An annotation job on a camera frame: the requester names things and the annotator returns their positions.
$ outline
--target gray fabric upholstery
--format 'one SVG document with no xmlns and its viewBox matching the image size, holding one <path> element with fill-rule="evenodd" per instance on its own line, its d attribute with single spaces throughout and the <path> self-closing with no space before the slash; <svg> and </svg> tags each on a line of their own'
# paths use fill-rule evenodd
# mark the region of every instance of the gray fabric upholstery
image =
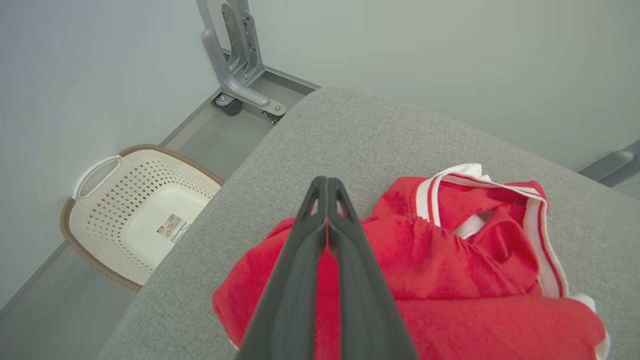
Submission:
<svg viewBox="0 0 640 360">
<path fill-rule="evenodd" d="M 99 359 L 230 359 L 211 294 L 234 263 L 293 217 L 315 176 L 339 177 L 361 217 L 399 176 L 481 163 L 494 181 L 537 180 L 572 293 L 596 301 L 612 357 L 640 354 L 640 202 L 416 106 L 349 90 L 304 98 L 202 211 L 136 297 Z"/>
</svg>

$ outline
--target sticker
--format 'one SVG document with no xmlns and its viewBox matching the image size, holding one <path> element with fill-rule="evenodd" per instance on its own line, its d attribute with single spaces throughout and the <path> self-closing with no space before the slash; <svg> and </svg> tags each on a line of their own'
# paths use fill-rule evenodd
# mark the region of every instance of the sticker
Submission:
<svg viewBox="0 0 640 360">
<path fill-rule="evenodd" d="M 177 243 L 182 234 L 187 231 L 189 225 L 191 225 L 191 223 L 187 220 L 184 220 L 176 214 L 171 214 L 156 232 L 170 242 Z"/>
</svg>

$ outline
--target laundry basket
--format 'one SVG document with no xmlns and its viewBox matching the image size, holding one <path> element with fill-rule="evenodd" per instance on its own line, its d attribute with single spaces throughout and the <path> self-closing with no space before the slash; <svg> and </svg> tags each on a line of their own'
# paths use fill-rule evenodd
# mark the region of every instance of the laundry basket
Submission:
<svg viewBox="0 0 640 360">
<path fill-rule="evenodd" d="M 222 184 L 173 151 L 130 147 L 80 178 L 62 210 L 62 234 L 103 274 L 139 291 Z"/>
</svg>

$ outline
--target white wall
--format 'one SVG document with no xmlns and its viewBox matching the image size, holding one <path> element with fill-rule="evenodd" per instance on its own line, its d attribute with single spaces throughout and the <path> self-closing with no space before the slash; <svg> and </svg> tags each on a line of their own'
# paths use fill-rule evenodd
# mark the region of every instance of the white wall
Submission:
<svg viewBox="0 0 640 360">
<path fill-rule="evenodd" d="M 573 170 L 640 138 L 640 1 L 250 4 L 263 62 L 320 86 L 406 100 Z"/>
<path fill-rule="evenodd" d="M 203 28 L 195 0 L 0 2 L 0 307 L 63 241 L 83 171 L 218 88 Z"/>
</svg>

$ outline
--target brown wicker rim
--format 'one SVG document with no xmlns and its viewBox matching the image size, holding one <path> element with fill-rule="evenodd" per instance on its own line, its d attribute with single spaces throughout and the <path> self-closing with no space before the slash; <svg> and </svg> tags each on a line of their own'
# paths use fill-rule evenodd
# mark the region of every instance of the brown wicker rim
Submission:
<svg viewBox="0 0 640 360">
<path fill-rule="evenodd" d="M 205 167 L 198 164 L 197 162 L 183 155 L 180 155 L 177 152 L 165 149 L 164 147 L 160 147 L 158 145 L 152 145 L 152 144 L 136 145 L 121 151 L 118 155 L 124 158 L 125 156 L 130 155 L 136 151 L 142 151 L 142 150 L 154 150 L 157 152 L 162 152 L 165 155 L 169 155 L 173 158 L 176 158 L 182 161 L 183 163 L 187 163 L 191 165 L 193 168 L 196 168 L 201 173 L 210 177 L 213 181 L 218 183 L 220 186 L 222 186 L 225 183 L 216 174 L 207 170 Z M 65 205 L 62 207 L 62 213 L 60 214 L 60 230 L 62 231 L 62 235 L 65 237 L 65 239 L 67 239 L 71 247 L 73 247 L 78 252 L 78 254 L 80 254 L 80 256 L 83 257 L 83 259 L 87 260 L 87 262 L 89 262 L 91 266 L 93 266 L 99 272 L 106 275 L 108 278 L 116 281 L 118 284 L 121 284 L 122 286 L 125 286 L 126 288 L 129 288 L 133 291 L 140 291 L 140 289 L 142 288 L 142 285 L 130 279 L 127 279 L 126 277 L 118 274 L 117 272 L 113 271 L 111 268 L 103 264 L 100 260 L 98 260 L 95 256 L 93 256 L 93 254 L 91 254 L 80 243 L 80 241 L 78 241 L 78 239 L 71 233 L 71 228 L 69 227 L 69 218 L 71 216 L 71 211 L 73 210 L 75 205 L 76 205 L 76 201 L 74 199 L 72 198 L 67 199 Z"/>
</svg>

